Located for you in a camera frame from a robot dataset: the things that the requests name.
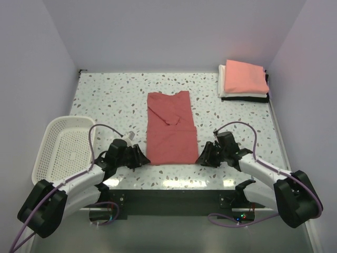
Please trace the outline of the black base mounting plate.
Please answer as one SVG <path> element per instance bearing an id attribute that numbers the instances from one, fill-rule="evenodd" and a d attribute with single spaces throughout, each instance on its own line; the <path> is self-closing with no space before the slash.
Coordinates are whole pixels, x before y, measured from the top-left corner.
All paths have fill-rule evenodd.
<path id="1" fill-rule="evenodd" d="M 239 216 L 239 210 L 262 208 L 248 202 L 235 190 L 110 190 L 99 203 L 111 201 L 119 208 L 118 218 L 129 216 L 207 216 L 221 213 Z"/>

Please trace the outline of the folded white t-shirt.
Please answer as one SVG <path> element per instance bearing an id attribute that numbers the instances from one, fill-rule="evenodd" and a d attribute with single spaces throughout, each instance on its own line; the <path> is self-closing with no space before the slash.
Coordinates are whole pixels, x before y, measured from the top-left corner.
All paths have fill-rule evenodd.
<path id="1" fill-rule="evenodd" d="M 234 98 L 234 97 L 249 97 L 249 98 L 267 98 L 267 94 L 255 93 L 225 93 L 225 65 L 219 65 L 219 80 L 218 80 L 218 97 Z"/>

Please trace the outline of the folded salmon pink t-shirt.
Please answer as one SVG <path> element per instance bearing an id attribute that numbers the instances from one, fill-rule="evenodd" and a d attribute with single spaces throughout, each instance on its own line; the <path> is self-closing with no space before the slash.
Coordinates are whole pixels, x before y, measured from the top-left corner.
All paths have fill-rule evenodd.
<path id="1" fill-rule="evenodd" d="M 227 60 L 224 74 L 224 91 L 229 94 L 266 95 L 269 92 L 269 87 L 265 80 L 264 67 Z"/>

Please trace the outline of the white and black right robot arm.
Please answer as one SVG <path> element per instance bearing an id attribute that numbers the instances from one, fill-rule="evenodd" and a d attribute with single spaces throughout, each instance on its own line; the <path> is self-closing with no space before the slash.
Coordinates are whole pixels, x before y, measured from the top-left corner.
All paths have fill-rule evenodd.
<path id="1" fill-rule="evenodd" d="M 322 214 L 322 202 L 306 173 L 288 172 L 257 158 L 253 151 L 241 149 L 229 131 L 215 131 L 214 135 L 216 141 L 206 143 L 196 164 L 218 168 L 225 162 L 252 176 L 235 187 L 237 198 L 277 211 L 291 228 Z"/>

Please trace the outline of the red t-shirt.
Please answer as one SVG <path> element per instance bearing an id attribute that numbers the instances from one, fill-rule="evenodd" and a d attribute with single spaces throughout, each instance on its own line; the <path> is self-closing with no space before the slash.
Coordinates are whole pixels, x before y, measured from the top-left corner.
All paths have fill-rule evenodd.
<path id="1" fill-rule="evenodd" d="M 147 116 L 146 156 L 151 164 L 194 164 L 199 154 L 189 92 L 149 93 Z"/>

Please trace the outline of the white perforated plastic basket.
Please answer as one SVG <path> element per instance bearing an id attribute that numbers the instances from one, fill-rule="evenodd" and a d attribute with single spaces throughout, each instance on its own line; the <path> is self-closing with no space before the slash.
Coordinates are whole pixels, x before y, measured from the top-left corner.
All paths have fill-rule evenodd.
<path id="1" fill-rule="evenodd" d="M 89 140 L 95 121 L 86 116 L 61 116 L 52 120 L 44 133 L 32 172 L 32 183 L 54 182 L 77 174 L 92 160 Z"/>

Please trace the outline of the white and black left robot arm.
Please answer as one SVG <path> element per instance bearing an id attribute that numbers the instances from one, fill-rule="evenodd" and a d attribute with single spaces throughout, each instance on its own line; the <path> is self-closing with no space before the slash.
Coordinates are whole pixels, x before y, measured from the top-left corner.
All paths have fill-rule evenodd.
<path id="1" fill-rule="evenodd" d="M 77 210 L 107 199 L 103 183 L 120 167 L 147 165 L 150 160 L 140 147 L 115 139 L 86 169 L 57 182 L 40 180 L 28 195 L 17 218 L 42 238 L 50 236 L 62 220 Z"/>

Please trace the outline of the folded black t-shirt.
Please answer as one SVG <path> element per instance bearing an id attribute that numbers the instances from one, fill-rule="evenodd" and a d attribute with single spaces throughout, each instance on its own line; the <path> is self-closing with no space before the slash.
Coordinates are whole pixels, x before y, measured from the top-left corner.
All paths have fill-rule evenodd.
<path id="1" fill-rule="evenodd" d="M 256 102 L 256 103 L 268 103 L 269 102 L 268 96 L 267 98 L 234 97 L 234 98 L 220 98 L 220 99 L 222 101 L 245 101 L 245 102 Z"/>

